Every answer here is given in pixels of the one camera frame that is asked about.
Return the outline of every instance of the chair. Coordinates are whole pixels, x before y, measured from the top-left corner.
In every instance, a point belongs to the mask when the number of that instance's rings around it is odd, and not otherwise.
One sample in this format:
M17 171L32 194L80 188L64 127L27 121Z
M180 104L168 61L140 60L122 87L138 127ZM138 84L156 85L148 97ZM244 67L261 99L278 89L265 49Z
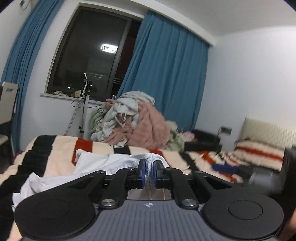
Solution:
M6 125L5 134L0 134L0 148L8 149L10 157L12 156L12 146L10 144L10 121L12 118L15 98L17 95L18 84L3 82L0 86L0 125L9 123Z

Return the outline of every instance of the white wall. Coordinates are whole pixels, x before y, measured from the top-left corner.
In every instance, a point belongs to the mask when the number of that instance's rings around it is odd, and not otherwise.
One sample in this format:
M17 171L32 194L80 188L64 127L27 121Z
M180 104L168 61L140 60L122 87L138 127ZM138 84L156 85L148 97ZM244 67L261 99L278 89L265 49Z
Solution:
M105 7L116 8L128 12L136 16L142 16L146 10L142 8L138 9L134 6L126 5L127 9L122 9L122 1L106 1L101 0L100 5ZM114 6L107 5L104 2L114 3ZM46 86L46 80L50 72L51 63L55 56L55 51L59 46L59 42L63 36L63 32L66 29L72 15L75 13L79 4L79 0L65 0L61 9L58 11L54 18L48 32L44 38L44 41L38 52L29 85L26 94L22 125L21 125L21 149L24 150L27 144L36 136L39 135L63 135L67 129L69 121L72 117L74 107L71 107L72 100L56 99L41 97L40 94L44 93ZM93 108L87 110L87 128L90 113ZM70 136L79 136L78 126L81 124L82 109L79 109L74 123L69 131Z
M209 50L196 128L221 135L231 150L246 116L296 126L296 26L265 28L220 37Z
M0 79L14 40L31 11L30 5L22 10L19 3L14 0L0 13Z

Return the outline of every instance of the black circular pad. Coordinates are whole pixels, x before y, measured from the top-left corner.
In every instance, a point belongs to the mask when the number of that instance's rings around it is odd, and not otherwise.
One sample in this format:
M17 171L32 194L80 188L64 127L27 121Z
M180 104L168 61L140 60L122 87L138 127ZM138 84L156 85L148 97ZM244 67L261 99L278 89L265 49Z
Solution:
M240 239L262 239L274 234L284 214L273 199L232 188L215 190L203 208L205 221L218 233Z
M262 207L253 201L238 200L228 206L228 211L236 218L243 220L252 220L258 218L262 212Z
M15 210L20 233L34 240L70 238L83 231L94 217L92 202L78 196L36 194L23 200Z

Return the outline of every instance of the blue curtain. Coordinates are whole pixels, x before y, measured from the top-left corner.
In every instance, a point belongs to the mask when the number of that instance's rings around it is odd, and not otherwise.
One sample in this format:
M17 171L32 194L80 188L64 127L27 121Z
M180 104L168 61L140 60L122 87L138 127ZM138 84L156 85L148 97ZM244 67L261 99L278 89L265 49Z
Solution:
M179 24L149 11L118 96L143 91L179 129L191 130L200 110L209 45Z
M45 34L64 0L39 0L22 26L5 65L1 83L18 84L16 113L12 119L12 140L20 150L22 110L27 87L38 51Z

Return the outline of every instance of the pink blanket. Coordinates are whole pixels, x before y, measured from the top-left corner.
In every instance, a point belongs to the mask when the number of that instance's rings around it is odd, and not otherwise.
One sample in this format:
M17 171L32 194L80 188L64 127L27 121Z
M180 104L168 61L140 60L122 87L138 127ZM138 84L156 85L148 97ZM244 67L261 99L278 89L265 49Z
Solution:
M170 128L162 114L150 103L138 101L139 120L134 130L131 128L131 117L127 117L124 128L116 127L104 142L117 144L124 139L131 146L148 149L164 149L170 139Z

